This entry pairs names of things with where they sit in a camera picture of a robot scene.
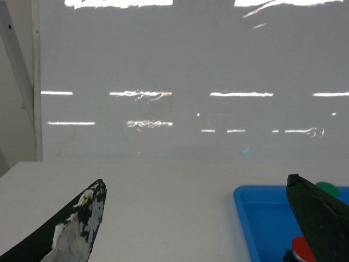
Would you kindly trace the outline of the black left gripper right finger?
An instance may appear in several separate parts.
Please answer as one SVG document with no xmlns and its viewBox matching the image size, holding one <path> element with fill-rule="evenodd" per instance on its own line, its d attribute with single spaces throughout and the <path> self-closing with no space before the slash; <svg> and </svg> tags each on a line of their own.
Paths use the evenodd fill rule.
<svg viewBox="0 0 349 262">
<path fill-rule="evenodd" d="M 298 174 L 287 178 L 286 197 L 317 261 L 348 261 L 348 205 Z"/>
</svg>

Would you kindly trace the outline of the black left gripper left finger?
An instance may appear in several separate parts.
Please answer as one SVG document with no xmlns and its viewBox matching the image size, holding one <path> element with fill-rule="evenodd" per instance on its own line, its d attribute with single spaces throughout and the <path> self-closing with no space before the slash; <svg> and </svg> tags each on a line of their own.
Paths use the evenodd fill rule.
<svg viewBox="0 0 349 262">
<path fill-rule="evenodd" d="M 107 188 L 94 181 L 1 261 L 88 261 L 103 221 Z"/>
</svg>

